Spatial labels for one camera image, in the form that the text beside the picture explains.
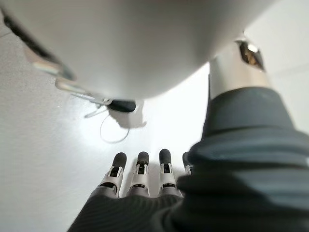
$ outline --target black component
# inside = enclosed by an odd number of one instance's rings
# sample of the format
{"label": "black component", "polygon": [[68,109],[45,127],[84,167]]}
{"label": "black component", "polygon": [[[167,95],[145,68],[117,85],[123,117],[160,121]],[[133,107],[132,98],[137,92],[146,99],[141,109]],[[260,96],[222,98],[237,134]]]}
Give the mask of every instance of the black component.
{"label": "black component", "polygon": [[136,103],[134,101],[131,102],[113,100],[112,103],[107,106],[107,108],[123,113],[131,113],[135,110]]}
{"label": "black component", "polygon": [[119,167],[113,167],[113,169],[111,170],[111,175],[112,177],[117,177],[119,171]]}
{"label": "black component", "polygon": [[168,183],[168,184],[163,184],[162,187],[163,188],[167,188],[167,187],[174,187],[175,188],[176,185]]}
{"label": "black component", "polygon": [[190,162],[188,161],[188,154],[189,154],[189,152],[185,152],[183,154],[183,165],[184,165],[185,168],[188,165],[191,166]]}
{"label": "black component", "polygon": [[168,163],[163,165],[163,173],[171,173]]}
{"label": "black component", "polygon": [[162,163],[171,163],[170,152],[167,149],[162,149],[159,153],[160,165]]}
{"label": "black component", "polygon": [[141,162],[143,162],[143,163],[145,163],[147,165],[149,163],[149,155],[145,151],[142,151],[142,152],[139,153],[139,156],[137,157],[136,165],[140,164]]}
{"label": "black component", "polygon": [[247,64],[253,65],[264,71],[265,69],[260,51],[253,52],[249,50],[248,48],[249,44],[246,41],[239,41],[238,44],[242,60]]}
{"label": "black component", "polygon": [[136,184],[136,185],[133,185],[132,188],[145,188],[145,185]]}
{"label": "black component", "polygon": [[184,168],[186,168],[186,166],[190,166],[190,171],[191,171],[191,173],[192,173],[192,169],[193,169],[193,167],[192,167],[192,164],[189,162],[189,160],[188,160],[188,155],[189,155],[189,152],[185,152],[184,154],[183,154],[183,165],[184,165]]}
{"label": "black component", "polygon": [[103,184],[101,184],[99,186],[101,186],[101,187],[108,187],[108,188],[111,188],[111,189],[115,187],[117,189],[116,185],[111,183],[111,182],[105,182],[105,183],[103,183]]}
{"label": "black component", "polygon": [[126,166],[126,155],[123,152],[119,152],[112,162],[112,166],[114,167],[122,167],[122,169],[125,169]]}
{"label": "black component", "polygon": [[138,174],[145,174],[145,162],[140,162],[140,167],[139,167],[139,171]]}
{"label": "black component", "polygon": [[36,55],[42,57],[43,59],[53,62],[59,63],[51,54],[49,54],[45,49],[38,45],[38,43],[34,42],[28,35],[25,33],[4,11],[4,24],[11,29],[11,31],[18,36]]}

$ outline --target white surface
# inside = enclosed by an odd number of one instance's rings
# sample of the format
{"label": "white surface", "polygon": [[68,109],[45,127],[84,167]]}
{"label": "white surface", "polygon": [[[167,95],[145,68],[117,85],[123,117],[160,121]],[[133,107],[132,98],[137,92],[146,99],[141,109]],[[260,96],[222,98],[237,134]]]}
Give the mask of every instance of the white surface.
{"label": "white surface", "polygon": [[309,133],[309,1],[282,0],[245,31],[261,49],[271,83],[295,126]]}

